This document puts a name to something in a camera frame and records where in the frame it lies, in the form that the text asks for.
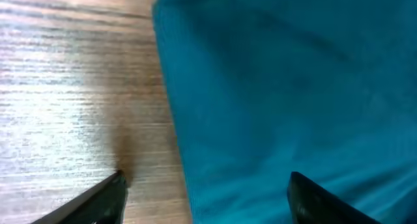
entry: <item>blue cloth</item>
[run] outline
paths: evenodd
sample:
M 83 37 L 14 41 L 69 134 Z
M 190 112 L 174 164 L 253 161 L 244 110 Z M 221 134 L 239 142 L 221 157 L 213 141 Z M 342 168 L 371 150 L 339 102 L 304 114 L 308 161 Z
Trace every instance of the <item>blue cloth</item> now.
M 194 223 L 290 223 L 291 171 L 383 223 L 410 218 L 417 0 L 158 0 L 153 12 Z

